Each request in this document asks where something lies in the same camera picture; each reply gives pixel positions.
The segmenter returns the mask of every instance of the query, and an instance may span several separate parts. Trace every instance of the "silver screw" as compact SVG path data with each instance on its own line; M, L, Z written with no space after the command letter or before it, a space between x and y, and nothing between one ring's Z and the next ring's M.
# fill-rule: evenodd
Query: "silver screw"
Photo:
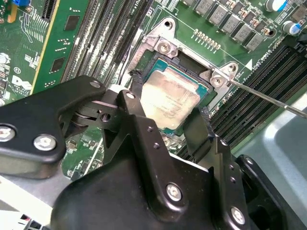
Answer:
M135 98L134 94L131 93L131 92L127 92L126 95L127 95L127 97L129 97L129 98L131 98L131 99L134 99L134 98Z
M40 135L34 139L33 142L35 148L41 151L50 151L53 150L57 143L54 137L49 135Z
M158 45L158 50L161 54L167 54L170 51L170 44L166 43L166 42L161 42Z
M26 11L28 11L29 13L32 11L32 7L31 6L27 6L26 8L25 8L25 10Z
M168 184L166 187L167 194L169 198L173 201L179 201L182 198L180 189L174 184Z
M90 82L90 84L91 84L91 86L93 86L93 87L95 87L95 88L100 88L100 83L99 82L97 82L97 81L92 81L92 82Z
M232 207L231 214L238 224L241 224L241 225L245 224L245 218L242 212L238 208Z
M230 66L228 67L228 72L230 72L230 73L235 72L235 70L236 70L236 66L235 66L235 65L230 65Z
M251 159L251 158L249 158L249 157L246 157L246 161L247 161L249 164L253 164L252 159Z
M16 135L15 130L8 126L0 126L0 142L12 140Z

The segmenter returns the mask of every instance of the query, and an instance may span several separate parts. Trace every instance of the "blue connector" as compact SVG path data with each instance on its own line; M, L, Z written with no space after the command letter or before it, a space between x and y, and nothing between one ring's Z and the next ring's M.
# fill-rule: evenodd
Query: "blue connector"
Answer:
M17 6L28 6L30 4L30 0L12 0L12 1Z

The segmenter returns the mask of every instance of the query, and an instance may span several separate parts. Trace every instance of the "capacitor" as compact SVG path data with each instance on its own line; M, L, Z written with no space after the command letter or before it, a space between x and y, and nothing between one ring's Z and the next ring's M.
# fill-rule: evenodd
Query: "capacitor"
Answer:
M283 23L282 30L289 35L297 35L301 31L301 25L292 21Z
M230 9L233 9L236 5L236 1L230 1L228 5Z
M254 27L256 27L257 25L259 25L259 21L257 19L254 19L252 24Z
M247 16L248 12L247 11L242 11L241 12L241 16L242 18L245 18Z
M282 11L287 5L287 0L267 0L265 2L265 9L268 12Z
M270 33L270 30L268 28L263 30L264 35L268 36Z

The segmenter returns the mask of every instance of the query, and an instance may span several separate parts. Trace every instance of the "green circuit board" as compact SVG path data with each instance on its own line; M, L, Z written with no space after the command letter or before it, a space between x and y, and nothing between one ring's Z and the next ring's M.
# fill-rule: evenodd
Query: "green circuit board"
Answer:
M182 0L155 0L140 26L141 34L130 58L138 49L142 38L164 18L171 17L176 23L175 39L215 67L235 62L238 64L236 78L239 82L244 82L285 38L282 24L288 20L293 21L293 15L303 3L302 0L289 0L282 12L268 12L264 7L265 0L242 0L240 13L233 13L231 3L239 1L228 0L228 4L222 4L220 0L214 1L212 8L201 15L196 10L200 1L189 1L192 3L187 5ZM108 23L102 24L104 30L99 31L102 6L105 7L111 2L113 5L106 17ZM131 12L124 11L127 2ZM105 75L111 73L112 78L106 83L116 82L118 74L112 74L116 69L113 70L107 61L101 59L106 53L100 52L99 48L103 45L109 47L109 56L112 59L121 41L121 37L112 38L112 35L119 31L119 34L124 36L125 29L129 26L133 28L129 24L122 28L117 27L119 12L137 19L134 12L140 10L140 2L142 1L33 0L28 7L16 7L10 0L0 0L0 80L5 82L5 87L0 88L1 99L8 104L73 79L78 74L88 74L105 81ZM46 6L52 9L49 20L42 18ZM258 47L251 50L247 42L235 40L234 34L225 33L221 25L215 25L212 20L210 22L209 19L218 6L222 6L228 15L235 15L240 23L248 24L254 34L261 36L262 41ZM12 15L13 9L17 9L16 19L9 23L8 17ZM245 22L243 11L254 12L253 21ZM266 24L263 29L256 31L255 21ZM299 23L304 28L306 16L303 16ZM139 60L137 69L145 70L153 55L154 52L146 51ZM214 92L206 95L202 105L208 104L213 97ZM222 100L223 98L215 107L210 108L212 114L218 111L216 108L221 105ZM68 139L67 155L62 163L64 174L78 178L86 170L90 172L99 167L104 154L101 142L101 130L97 128L90 128L83 135Z
M143 23L143 34L148 34L164 18L171 17L176 22L175 38L177 40L217 67L222 67L229 62L235 62L239 67L236 79L242 83L285 38L287 34L282 31L282 25L284 22L293 19L293 14L303 1L288 1L282 12L266 11L265 0L245 1L243 9L246 12L254 12L256 15L255 20L266 22L266 26L261 32L256 31L251 23L248 24L251 25L252 31L263 39L253 51L246 48L246 43L235 40L233 34L223 32L221 26L211 23L208 20L210 13L204 16L198 14L195 10L198 2L194 1L191 6L187 6L183 1L178 0L156 0ZM228 14L233 14L229 5L226 8L229 11ZM242 15L239 18L242 24L247 25ZM300 23L302 27L305 27L306 17ZM146 69L152 57L152 52L146 52L136 68L140 70ZM218 111L218 108L224 103L222 102L223 99L215 107L210 108L211 115ZM207 98L203 104L207 105L209 102L210 100Z
M87 1L36 0L17 7L0 0L0 6L0 80L5 82L0 91L7 104L59 83L58 68L65 68ZM43 19L46 6L53 13ZM12 14L15 20L9 22ZM78 18L75 28L64 30L71 15Z

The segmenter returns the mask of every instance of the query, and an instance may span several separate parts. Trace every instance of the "motherboard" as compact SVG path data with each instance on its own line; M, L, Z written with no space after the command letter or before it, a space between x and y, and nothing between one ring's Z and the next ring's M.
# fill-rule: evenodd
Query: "motherboard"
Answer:
M306 91L306 21L303 0L0 0L0 103L89 75L138 95L169 152L193 161L194 108L235 151L280 110L222 75L293 101ZM102 142L99 128L68 139L63 173L100 167Z

